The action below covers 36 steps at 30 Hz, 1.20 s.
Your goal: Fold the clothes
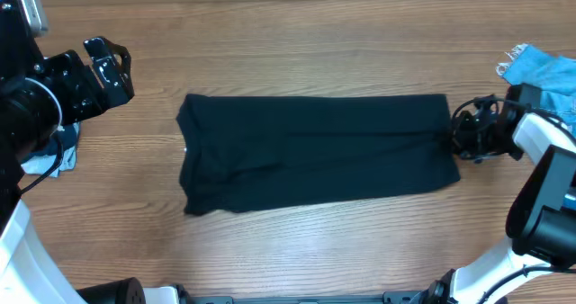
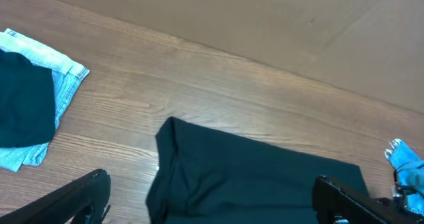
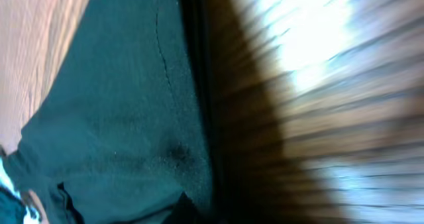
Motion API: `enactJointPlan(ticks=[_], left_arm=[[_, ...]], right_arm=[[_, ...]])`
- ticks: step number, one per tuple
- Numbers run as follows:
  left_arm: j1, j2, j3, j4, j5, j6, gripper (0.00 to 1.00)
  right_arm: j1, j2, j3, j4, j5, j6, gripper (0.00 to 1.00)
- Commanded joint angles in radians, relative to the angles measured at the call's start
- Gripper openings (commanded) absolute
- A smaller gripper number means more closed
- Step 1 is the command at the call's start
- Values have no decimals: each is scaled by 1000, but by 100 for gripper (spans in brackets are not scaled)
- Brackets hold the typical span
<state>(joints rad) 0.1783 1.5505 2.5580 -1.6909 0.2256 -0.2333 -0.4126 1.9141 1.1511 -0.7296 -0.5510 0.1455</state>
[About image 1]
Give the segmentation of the black t-shirt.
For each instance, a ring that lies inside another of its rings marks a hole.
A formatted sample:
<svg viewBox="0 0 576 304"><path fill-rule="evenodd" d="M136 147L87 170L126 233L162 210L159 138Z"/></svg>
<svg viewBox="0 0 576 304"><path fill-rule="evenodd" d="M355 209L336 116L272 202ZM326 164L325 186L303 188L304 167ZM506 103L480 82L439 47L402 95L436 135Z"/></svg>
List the black t-shirt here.
<svg viewBox="0 0 576 304"><path fill-rule="evenodd" d="M442 94L189 94L176 120L194 216L420 194L460 178Z"/></svg>

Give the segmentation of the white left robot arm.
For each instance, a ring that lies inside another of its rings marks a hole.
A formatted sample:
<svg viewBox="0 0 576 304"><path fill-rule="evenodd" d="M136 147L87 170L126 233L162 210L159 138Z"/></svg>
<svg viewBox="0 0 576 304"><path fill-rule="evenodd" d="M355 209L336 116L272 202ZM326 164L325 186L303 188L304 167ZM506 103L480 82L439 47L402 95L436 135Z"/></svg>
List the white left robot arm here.
<svg viewBox="0 0 576 304"><path fill-rule="evenodd" d="M75 289L52 260L32 223L19 183L22 160L62 125L99 116L134 95L131 56L104 37L44 58L22 35L4 45L1 62L1 301L3 303L179 303L175 286L145 288L128 278Z"/></svg>

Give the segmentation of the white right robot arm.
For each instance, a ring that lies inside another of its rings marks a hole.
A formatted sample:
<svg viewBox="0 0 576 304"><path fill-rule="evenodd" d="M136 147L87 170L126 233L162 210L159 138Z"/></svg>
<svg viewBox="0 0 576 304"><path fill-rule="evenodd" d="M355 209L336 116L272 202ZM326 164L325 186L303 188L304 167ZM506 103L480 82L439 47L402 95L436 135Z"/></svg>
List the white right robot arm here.
<svg viewBox="0 0 576 304"><path fill-rule="evenodd" d="M538 276L575 272L575 137L534 103L494 95L453 114L464 159L528 156L535 168L509 209L506 236L473 263L452 269L413 303L502 303Z"/></svg>

